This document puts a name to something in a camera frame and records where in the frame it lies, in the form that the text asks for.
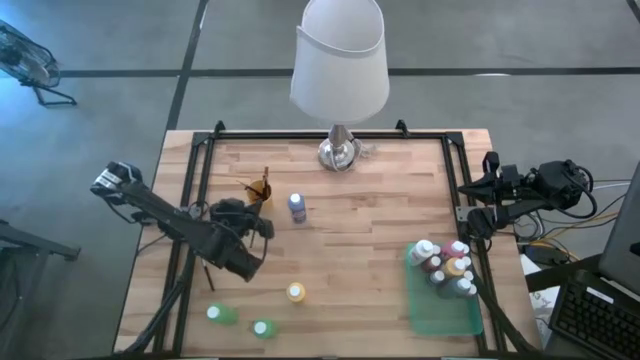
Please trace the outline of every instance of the keyboard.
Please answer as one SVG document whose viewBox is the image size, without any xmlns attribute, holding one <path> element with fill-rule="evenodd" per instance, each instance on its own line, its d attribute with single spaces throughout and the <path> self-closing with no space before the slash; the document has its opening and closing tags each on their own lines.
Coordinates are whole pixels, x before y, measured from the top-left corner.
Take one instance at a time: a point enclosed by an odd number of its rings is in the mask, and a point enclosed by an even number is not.
<svg viewBox="0 0 640 360">
<path fill-rule="evenodd" d="M 608 359 L 640 359 L 640 303 L 580 270 L 560 287 L 549 327 Z"/>
</svg>

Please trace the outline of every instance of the plastic tray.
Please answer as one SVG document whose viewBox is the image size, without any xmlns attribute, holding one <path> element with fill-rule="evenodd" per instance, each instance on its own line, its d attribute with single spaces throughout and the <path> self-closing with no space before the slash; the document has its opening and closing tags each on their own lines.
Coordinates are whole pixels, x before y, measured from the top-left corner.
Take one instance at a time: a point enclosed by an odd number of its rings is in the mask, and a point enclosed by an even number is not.
<svg viewBox="0 0 640 360">
<path fill-rule="evenodd" d="M 420 266 L 411 266 L 408 254 L 415 243 L 407 245 L 405 267 L 411 329 L 419 335 L 460 336 L 482 332 L 482 315 L 477 297 L 442 299 L 427 282 Z"/>
</svg>

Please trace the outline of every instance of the wooden table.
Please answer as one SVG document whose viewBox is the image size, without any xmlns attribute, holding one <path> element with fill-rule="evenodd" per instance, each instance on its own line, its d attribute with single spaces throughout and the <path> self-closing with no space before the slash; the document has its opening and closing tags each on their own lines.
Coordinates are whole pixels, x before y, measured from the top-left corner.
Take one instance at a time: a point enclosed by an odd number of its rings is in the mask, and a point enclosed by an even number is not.
<svg viewBox="0 0 640 360">
<path fill-rule="evenodd" d="M 489 133 L 462 132 L 472 176 L 477 179 L 482 175 L 481 160 L 491 149 Z M 180 201 L 192 134 L 170 131 L 163 146 L 153 190 L 174 205 Z M 440 143 L 366 143 L 377 146 L 373 157 L 360 159 L 354 171 L 332 173 L 316 160 L 315 140 L 216 141 L 208 202 L 228 197 L 246 199 L 237 181 L 259 179 L 268 165 L 273 205 L 263 209 L 261 216 L 273 221 L 276 237 L 269 244 L 265 264 L 249 283 L 210 267 L 216 286 L 211 292 L 198 262 L 183 356 L 477 354 L 472 336 L 421 337 L 409 327 L 403 265 L 406 244 L 422 238 L 457 238 Z M 195 178 L 199 179 L 201 166 L 196 168 Z M 461 184 L 459 167 L 456 172 Z M 197 180 L 193 189 L 195 199 Z M 293 192 L 304 194 L 306 199 L 308 221 L 302 225 L 292 223 L 287 207 L 287 197 Z M 140 246 L 158 235 L 156 229 L 144 230 Z M 116 349 L 129 345 L 156 311 L 170 245 L 171 241 L 163 240 L 136 260 Z M 262 246 L 262 240 L 256 241 L 256 253 L 262 253 Z M 529 342 L 539 346 L 513 238 L 495 237 L 489 257 L 501 307 Z M 307 288 L 302 306 L 293 305 L 285 295 L 293 281 Z M 237 308 L 239 323 L 222 327 L 209 322 L 205 312 L 212 302 Z M 250 332 L 251 321 L 265 317 L 280 328 L 276 338 L 266 341 Z M 483 317 L 492 348 L 484 308 Z M 165 346 L 171 345 L 173 321 Z"/>
</svg>

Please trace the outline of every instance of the gray floor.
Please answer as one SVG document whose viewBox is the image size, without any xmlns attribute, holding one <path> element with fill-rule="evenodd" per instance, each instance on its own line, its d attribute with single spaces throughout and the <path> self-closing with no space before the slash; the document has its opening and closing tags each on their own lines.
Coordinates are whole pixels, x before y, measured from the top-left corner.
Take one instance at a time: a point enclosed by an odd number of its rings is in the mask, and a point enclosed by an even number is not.
<svg viewBox="0 0 640 360">
<path fill-rule="evenodd" d="M 194 68 L 286 68 L 304 0 L 211 0 Z M 198 0 L 9 0 L 0 18 L 51 48 L 66 70 L 179 69 Z M 640 66 L 640 24 L 624 0 L 380 0 L 392 67 Z M 39 292 L 25 359 L 108 354 L 139 228 L 88 187 L 109 160 L 149 182 L 177 79 L 63 79 L 77 108 L 47 110 L 0 78 L 0 218 L 79 244 Z M 190 79 L 178 129 L 317 128 L 288 102 L 288 79 Z M 640 76 L 394 77 L 383 111 L 360 128 L 488 128 L 521 170 L 571 158 L 596 178 L 629 178 L 640 160 Z M 599 190 L 606 204 L 623 188 Z M 609 228 L 569 232 L 580 256 Z"/>
</svg>

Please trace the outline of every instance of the green bottle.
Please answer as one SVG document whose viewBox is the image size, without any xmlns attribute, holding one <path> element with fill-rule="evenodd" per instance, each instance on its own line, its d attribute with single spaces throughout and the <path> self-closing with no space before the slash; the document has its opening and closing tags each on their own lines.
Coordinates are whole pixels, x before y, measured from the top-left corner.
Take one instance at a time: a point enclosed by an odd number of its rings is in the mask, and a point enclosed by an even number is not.
<svg viewBox="0 0 640 360">
<path fill-rule="evenodd" d="M 207 317 L 216 324 L 233 325 L 238 321 L 238 313 L 235 309 L 220 303 L 211 304 L 207 309 Z"/>
<path fill-rule="evenodd" d="M 276 325 L 271 320 L 259 319 L 253 322 L 253 334 L 260 339 L 272 338 L 276 333 Z"/>
</svg>

